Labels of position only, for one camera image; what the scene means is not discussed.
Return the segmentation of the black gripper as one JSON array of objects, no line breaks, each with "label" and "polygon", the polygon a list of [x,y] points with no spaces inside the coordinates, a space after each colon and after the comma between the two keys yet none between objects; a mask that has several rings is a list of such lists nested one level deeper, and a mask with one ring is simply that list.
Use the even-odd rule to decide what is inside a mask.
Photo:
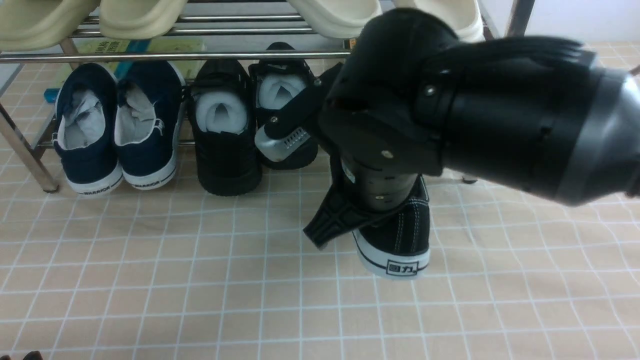
[{"label": "black gripper", "polygon": [[302,232],[318,249],[400,211],[419,174],[439,176],[437,76],[425,61],[458,42],[436,16],[400,7],[366,23],[345,60],[327,69],[259,128],[254,143],[283,162],[308,141],[340,153],[354,182],[333,183]]}]

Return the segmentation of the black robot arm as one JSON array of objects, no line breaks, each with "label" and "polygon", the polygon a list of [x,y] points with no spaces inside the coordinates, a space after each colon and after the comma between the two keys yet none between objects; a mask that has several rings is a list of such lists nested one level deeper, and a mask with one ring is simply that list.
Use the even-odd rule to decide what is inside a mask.
[{"label": "black robot arm", "polygon": [[639,89],[582,43],[520,36],[465,43],[400,7],[370,20],[343,64],[257,131],[267,159],[316,141],[329,191],[304,234],[318,247],[399,220],[419,176],[444,169],[568,207],[639,196]]}]

